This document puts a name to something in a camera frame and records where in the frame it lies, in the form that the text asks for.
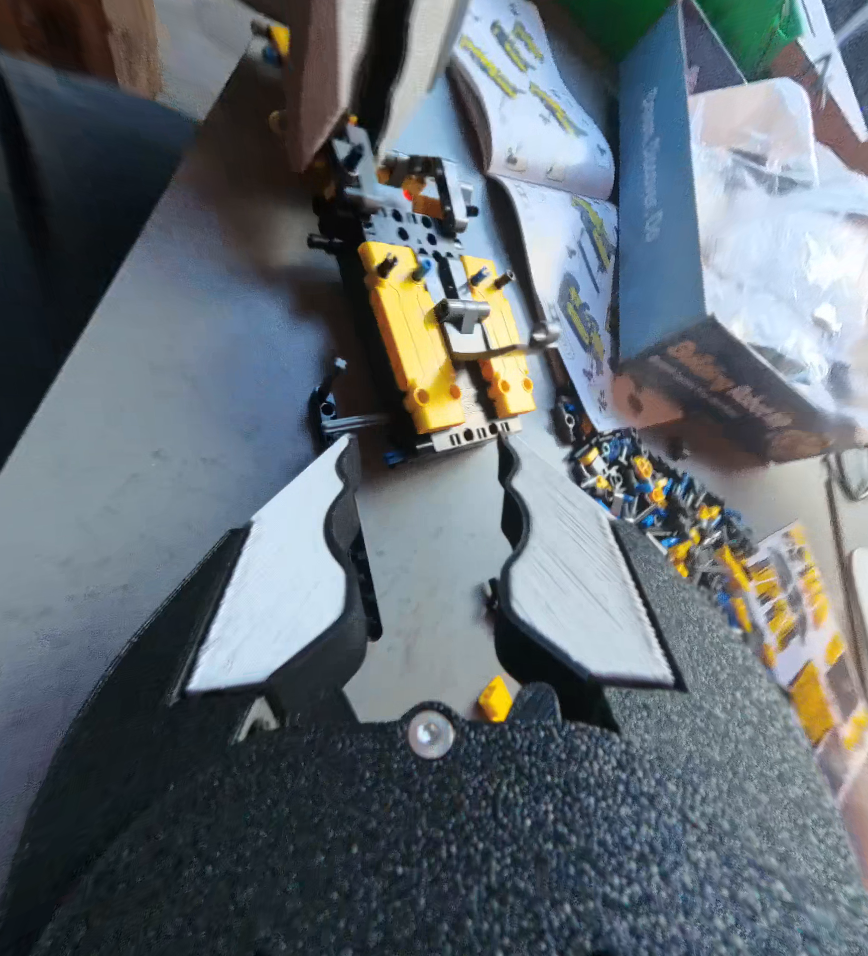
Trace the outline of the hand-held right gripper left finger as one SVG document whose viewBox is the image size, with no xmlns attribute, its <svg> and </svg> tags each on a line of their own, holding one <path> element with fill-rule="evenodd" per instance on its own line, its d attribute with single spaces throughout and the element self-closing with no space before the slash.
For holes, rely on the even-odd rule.
<svg viewBox="0 0 868 956">
<path fill-rule="evenodd" d="M 252 516 L 186 694 L 269 685 L 304 695 L 357 673 L 371 638 L 355 559 L 360 475 L 357 439 L 346 435 Z"/>
</svg>

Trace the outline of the grey desk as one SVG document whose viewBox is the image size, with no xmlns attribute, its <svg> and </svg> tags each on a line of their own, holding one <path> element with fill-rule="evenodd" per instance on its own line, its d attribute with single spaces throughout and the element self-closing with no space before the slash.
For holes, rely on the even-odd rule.
<svg viewBox="0 0 868 956">
<path fill-rule="evenodd" d="M 0 473 L 0 954 L 868 954 L 786 697 L 641 532 L 684 689 L 502 619 L 497 440 L 389 499 L 359 451 L 383 635 L 344 687 L 184 692 L 350 318 L 281 92 L 245 54 Z"/>
</svg>

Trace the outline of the long black holed beam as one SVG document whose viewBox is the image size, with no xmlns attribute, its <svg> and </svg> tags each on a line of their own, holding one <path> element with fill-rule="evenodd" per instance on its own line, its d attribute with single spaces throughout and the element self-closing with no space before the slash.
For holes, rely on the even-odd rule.
<svg viewBox="0 0 868 956">
<path fill-rule="evenodd" d="M 383 624 L 362 528 L 358 529 L 356 538 L 349 549 L 349 557 L 356 570 L 361 603 L 367 621 L 368 640 L 379 641 L 383 635 Z"/>
</svg>

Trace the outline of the wooden furniture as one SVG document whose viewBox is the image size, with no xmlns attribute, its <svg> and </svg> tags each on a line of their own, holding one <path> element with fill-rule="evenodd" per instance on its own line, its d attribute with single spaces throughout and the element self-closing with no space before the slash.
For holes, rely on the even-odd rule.
<svg viewBox="0 0 868 956">
<path fill-rule="evenodd" d="M 153 101 L 163 89 L 153 1 L 0 1 L 0 45 Z"/>
</svg>

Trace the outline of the small yellow brick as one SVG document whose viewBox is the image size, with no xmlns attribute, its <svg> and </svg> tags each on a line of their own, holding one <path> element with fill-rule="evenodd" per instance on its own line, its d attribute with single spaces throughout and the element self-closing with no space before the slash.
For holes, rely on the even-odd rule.
<svg viewBox="0 0 868 956">
<path fill-rule="evenodd" d="M 477 708 L 488 723 L 503 723 L 513 703 L 513 696 L 502 675 L 492 678 L 477 698 Z"/>
</svg>

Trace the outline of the person's dark clothing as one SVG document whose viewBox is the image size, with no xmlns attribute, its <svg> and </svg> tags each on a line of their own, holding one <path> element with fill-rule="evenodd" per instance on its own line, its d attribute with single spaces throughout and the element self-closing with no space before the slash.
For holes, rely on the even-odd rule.
<svg viewBox="0 0 868 956">
<path fill-rule="evenodd" d="M 0 472 L 197 128 L 0 49 Z"/>
</svg>

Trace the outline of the yellow sticker sheet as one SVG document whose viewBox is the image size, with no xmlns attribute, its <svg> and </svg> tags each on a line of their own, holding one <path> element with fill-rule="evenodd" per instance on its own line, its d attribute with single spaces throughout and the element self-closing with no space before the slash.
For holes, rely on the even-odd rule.
<svg viewBox="0 0 868 956">
<path fill-rule="evenodd" d="M 745 569 L 759 655 L 813 750 L 847 763 L 868 754 L 868 704 L 799 521 L 763 538 Z"/>
</svg>

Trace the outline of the building instruction booklet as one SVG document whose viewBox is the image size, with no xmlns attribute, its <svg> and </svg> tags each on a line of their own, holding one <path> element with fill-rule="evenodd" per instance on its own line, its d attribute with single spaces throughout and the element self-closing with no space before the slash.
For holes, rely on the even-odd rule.
<svg viewBox="0 0 868 956">
<path fill-rule="evenodd" d="M 485 174 L 512 202 L 534 298 L 560 326 L 579 403 L 597 429 L 619 427 L 608 328 L 619 213 L 607 138 L 564 84 L 530 2 L 470 2 L 450 67 Z"/>
</svg>

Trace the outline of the pile of small building bricks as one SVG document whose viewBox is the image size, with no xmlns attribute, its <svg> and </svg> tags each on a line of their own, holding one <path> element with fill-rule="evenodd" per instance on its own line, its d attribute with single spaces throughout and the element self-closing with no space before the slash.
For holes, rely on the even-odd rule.
<svg viewBox="0 0 868 956">
<path fill-rule="evenodd" d="M 610 517 L 638 529 L 674 571 L 703 591 L 744 636 L 755 631 L 749 560 L 753 539 L 742 515 L 689 472 L 649 450 L 636 429 L 595 428 L 567 391 L 551 420 L 569 449 L 568 471 Z"/>
</svg>

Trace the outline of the yellow toy vehicle model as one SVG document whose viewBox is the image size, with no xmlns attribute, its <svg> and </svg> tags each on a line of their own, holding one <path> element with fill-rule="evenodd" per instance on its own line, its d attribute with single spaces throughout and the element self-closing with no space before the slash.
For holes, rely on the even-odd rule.
<svg viewBox="0 0 868 956">
<path fill-rule="evenodd" d="M 479 210 L 458 165 L 397 151 L 379 159 L 346 116 L 315 168 L 325 178 L 308 246 L 336 259 L 355 296 L 391 420 L 387 465 L 520 431 L 536 409 L 527 357 L 551 350 L 560 327 L 542 319 L 523 335 L 506 293 L 514 272 L 466 248 Z"/>
</svg>

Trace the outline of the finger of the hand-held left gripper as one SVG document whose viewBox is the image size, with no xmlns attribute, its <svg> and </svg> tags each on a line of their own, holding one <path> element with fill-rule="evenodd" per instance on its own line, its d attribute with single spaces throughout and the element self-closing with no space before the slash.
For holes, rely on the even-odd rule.
<svg viewBox="0 0 868 956">
<path fill-rule="evenodd" d="M 387 151 L 443 74 L 468 1 L 379 1 L 372 19 L 372 147 Z"/>
<path fill-rule="evenodd" d="M 289 1 L 283 139 L 302 173 L 347 112 L 366 52 L 373 1 Z"/>
</svg>

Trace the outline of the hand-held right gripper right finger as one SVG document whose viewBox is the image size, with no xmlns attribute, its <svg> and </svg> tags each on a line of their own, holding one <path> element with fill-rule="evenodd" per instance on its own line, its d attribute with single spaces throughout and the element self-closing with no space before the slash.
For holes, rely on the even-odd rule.
<svg viewBox="0 0 868 956">
<path fill-rule="evenodd" d="M 514 635 L 585 683 L 684 689 L 606 509 L 521 437 L 497 446 L 498 610 Z"/>
</svg>

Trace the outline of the blue cardboard box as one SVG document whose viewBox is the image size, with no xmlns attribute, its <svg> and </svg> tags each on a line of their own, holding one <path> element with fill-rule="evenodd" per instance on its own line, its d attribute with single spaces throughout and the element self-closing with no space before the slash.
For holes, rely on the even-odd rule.
<svg viewBox="0 0 868 956">
<path fill-rule="evenodd" d="M 689 99 L 752 83 L 692 2 L 671 3 L 619 65 L 619 366 L 685 416 L 785 462 L 868 435 L 810 410 L 707 309 Z"/>
</svg>

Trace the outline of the crumpled clear plastic bags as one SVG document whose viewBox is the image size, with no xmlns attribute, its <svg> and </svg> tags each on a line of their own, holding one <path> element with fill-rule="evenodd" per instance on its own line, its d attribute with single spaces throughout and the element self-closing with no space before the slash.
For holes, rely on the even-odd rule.
<svg viewBox="0 0 868 956">
<path fill-rule="evenodd" d="M 868 435 L 868 176 L 789 78 L 689 99 L 707 309 L 764 371 Z"/>
</svg>

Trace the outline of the green box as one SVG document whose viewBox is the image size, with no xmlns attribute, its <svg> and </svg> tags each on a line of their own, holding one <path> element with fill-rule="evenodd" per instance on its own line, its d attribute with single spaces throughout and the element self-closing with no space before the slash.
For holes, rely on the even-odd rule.
<svg viewBox="0 0 868 956">
<path fill-rule="evenodd" d="M 613 58 L 628 54 L 670 1 L 561 1 L 575 23 Z M 797 1 L 698 1 L 696 5 L 745 79 L 765 76 L 776 56 L 804 35 Z"/>
</svg>

